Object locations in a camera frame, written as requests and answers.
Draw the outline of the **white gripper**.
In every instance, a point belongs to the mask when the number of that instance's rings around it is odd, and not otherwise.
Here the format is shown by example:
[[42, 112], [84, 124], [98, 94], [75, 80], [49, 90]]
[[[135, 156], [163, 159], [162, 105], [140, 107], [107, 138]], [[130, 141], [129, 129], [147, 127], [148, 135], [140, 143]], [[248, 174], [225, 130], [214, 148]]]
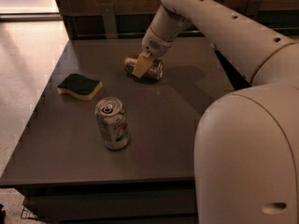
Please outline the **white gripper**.
[[152, 66], [153, 58], [163, 57], [170, 48], [170, 42], [163, 41], [149, 28], [142, 39], [142, 49], [144, 51], [138, 55], [133, 75], [141, 78]]

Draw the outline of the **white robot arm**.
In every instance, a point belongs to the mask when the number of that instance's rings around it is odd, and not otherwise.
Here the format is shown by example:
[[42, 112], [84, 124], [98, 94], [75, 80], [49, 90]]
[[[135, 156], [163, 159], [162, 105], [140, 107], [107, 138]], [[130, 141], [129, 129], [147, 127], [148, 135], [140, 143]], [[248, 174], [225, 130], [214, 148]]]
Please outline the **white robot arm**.
[[249, 83], [214, 102], [194, 142], [199, 224], [299, 224], [298, 44], [213, 0], [160, 0], [135, 76], [189, 24]]

